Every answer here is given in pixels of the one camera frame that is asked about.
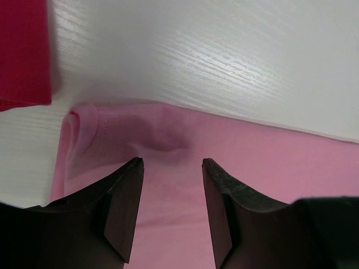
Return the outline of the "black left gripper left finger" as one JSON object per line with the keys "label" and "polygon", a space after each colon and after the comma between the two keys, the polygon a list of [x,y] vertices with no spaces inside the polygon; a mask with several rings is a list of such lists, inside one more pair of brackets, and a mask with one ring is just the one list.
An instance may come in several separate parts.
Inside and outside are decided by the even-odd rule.
{"label": "black left gripper left finger", "polygon": [[136,157],[45,207],[1,204],[2,268],[123,268],[144,178]]}

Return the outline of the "light pink t-shirt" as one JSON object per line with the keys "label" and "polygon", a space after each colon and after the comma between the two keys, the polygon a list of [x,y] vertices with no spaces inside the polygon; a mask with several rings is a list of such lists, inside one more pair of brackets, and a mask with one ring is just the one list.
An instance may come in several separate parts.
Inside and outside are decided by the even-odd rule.
{"label": "light pink t-shirt", "polygon": [[357,196],[358,145],[164,104],[73,107],[62,122],[50,198],[134,157],[144,183],[129,268],[214,268],[202,161],[283,202]]}

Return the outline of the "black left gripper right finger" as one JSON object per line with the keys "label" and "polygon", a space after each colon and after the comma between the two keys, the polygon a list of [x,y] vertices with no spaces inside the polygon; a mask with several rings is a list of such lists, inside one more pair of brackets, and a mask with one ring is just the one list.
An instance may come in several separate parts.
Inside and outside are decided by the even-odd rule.
{"label": "black left gripper right finger", "polygon": [[216,268],[357,268],[358,198],[286,204],[202,162]]}

